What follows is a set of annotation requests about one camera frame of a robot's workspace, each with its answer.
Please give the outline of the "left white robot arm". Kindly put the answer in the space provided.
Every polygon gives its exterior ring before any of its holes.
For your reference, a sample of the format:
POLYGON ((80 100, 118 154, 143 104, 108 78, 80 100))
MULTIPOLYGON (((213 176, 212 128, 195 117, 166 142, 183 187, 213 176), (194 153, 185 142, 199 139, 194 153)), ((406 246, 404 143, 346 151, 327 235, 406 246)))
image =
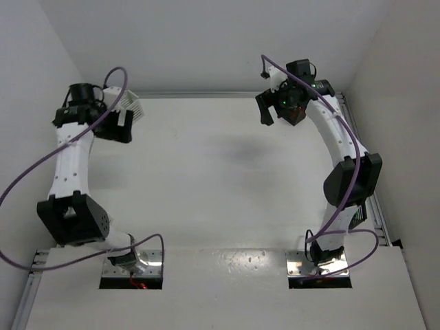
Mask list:
POLYGON ((96 138, 128 144, 143 110, 132 91, 105 86, 97 98, 94 90, 89 83, 71 85, 67 101, 56 111, 52 123, 64 149, 56 155, 48 197, 36 211, 57 244, 108 250, 112 265, 134 272, 139 254, 135 248, 121 250, 134 244, 134 237, 114 230, 108 212, 89 193, 89 156, 96 138))

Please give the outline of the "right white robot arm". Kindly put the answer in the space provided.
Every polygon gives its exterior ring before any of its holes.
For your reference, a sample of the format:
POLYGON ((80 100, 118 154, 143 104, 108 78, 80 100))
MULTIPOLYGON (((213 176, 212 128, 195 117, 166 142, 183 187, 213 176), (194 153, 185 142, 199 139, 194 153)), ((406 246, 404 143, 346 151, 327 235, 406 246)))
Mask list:
POLYGON ((382 158, 370 153, 356 138, 344 119, 336 92, 328 80, 317 80, 316 66, 302 59, 277 65, 262 56, 262 78, 269 88, 256 96, 261 124, 270 126, 278 118, 291 125, 309 118, 330 154, 333 168, 323 184, 327 209, 317 233, 306 232, 305 278, 330 276, 322 266, 340 259, 350 223, 374 193, 382 169, 382 158))

